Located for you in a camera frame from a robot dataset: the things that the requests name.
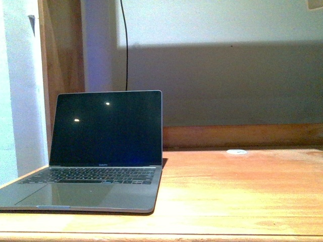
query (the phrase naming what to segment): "trackpad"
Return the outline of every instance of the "trackpad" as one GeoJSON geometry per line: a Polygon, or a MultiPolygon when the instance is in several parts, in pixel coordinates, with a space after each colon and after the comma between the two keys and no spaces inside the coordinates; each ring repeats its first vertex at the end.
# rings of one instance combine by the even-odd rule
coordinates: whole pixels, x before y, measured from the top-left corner
{"type": "Polygon", "coordinates": [[[16,206],[73,206],[96,207],[113,186],[94,184],[47,184],[16,206]]]}

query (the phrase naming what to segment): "laptop keyboard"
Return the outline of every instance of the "laptop keyboard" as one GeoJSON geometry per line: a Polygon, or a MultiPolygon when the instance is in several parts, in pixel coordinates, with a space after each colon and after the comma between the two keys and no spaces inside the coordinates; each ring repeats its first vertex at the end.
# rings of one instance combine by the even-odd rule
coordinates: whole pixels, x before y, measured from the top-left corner
{"type": "Polygon", "coordinates": [[[151,184],[155,168],[49,168],[22,182],[151,184]]]}

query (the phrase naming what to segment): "wood grain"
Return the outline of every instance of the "wood grain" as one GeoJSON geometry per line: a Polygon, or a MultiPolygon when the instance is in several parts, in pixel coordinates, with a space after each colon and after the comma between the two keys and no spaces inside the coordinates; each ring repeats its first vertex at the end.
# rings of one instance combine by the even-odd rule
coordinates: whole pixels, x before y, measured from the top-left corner
{"type": "Polygon", "coordinates": [[[164,127],[164,148],[322,145],[323,124],[164,127]]]}
{"type": "Polygon", "coordinates": [[[84,92],[80,0],[38,0],[48,147],[57,95],[84,92]]]}
{"type": "Polygon", "coordinates": [[[0,241],[320,241],[323,151],[168,151],[149,216],[0,214],[0,241]]]}

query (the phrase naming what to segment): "silver laptop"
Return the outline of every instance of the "silver laptop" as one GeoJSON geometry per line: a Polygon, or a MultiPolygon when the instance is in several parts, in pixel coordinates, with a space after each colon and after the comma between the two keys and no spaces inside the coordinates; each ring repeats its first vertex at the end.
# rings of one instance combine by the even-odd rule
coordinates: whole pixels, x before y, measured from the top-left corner
{"type": "Polygon", "coordinates": [[[0,189],[0,210],[153,212],[162,174],[161,95],[60,94],[49,167],[0,189]]]}

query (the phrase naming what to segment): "white wall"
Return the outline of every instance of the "white wall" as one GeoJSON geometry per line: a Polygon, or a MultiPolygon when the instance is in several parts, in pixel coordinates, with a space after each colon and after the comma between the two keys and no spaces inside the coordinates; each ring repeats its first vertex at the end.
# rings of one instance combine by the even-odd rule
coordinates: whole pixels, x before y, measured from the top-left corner
{"type": "MultiPolygon", "coordinates": [[[[124,0],[129,45],[322,41],[322,11],[306,0],[124,0]]],[[[118,44],[125,46],[121,8],[118,44]]]]}
{"type": "MultiPolygon", "coordinates": [[[[120,3],[85,1],[93,16],[83,23],[86,38],[92,45],[103,39],[100,45],[112,60],[97,55],[92,63],[99,64],[85,66],[89,72],[104,66],[110,72],[104,85],[89,76],[89,86],[124,90],[120,3]],[[106,5],[105,11],[98,9],[99,3],[106,5]],[[89,34],[93,23],[100,31],[92,28],[89,34]]],[[[322,9],[308,10],[305,0],[123,4],[129,89],[163,91],[165,126],[323,122],[322,9]]]]}
{"type": "Polygon", "coordinates": [[[3,3],[0,0],[0,185],[17,178],[3,3]]]}
{"type": "Polygon", "coordinates": [[[0,97],[1,183],[24,175],[48,162],[37,0],[0,0],[5,36],[0,42],[7,57],[1,62],[4,76],[0,97]],[[35,36],[28,15],[36,16],[35,36]],[[9,158],[3,152],[10,152],[9,158]]]}

